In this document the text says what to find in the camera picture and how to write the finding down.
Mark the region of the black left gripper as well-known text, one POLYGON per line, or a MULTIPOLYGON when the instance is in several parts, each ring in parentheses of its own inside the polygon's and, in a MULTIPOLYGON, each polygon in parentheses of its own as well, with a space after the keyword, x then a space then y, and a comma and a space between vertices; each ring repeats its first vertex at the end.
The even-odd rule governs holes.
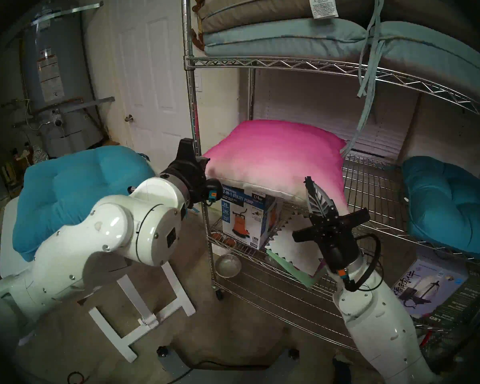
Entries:
POLYGON ((200 160, 196 156, 176 157, 160 177, 182 190, 187 205, 212 205, 223 198, 223 186, 216 178, 207 179, 205 167, 209 161, 204 156, 200 160))

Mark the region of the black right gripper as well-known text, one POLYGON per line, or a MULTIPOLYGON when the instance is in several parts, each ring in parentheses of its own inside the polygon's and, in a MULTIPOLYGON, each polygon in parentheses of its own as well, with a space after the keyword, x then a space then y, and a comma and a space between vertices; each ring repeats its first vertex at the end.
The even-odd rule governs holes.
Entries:
POLYGON ((348 267, 360 254, 352 229, 368 222, 370 212, 363 208, 339 216, 334 201, 311 177, 305 177, 307 205, 311 226, 292 232, 297 243, 315 242, 331 272, 348 267))

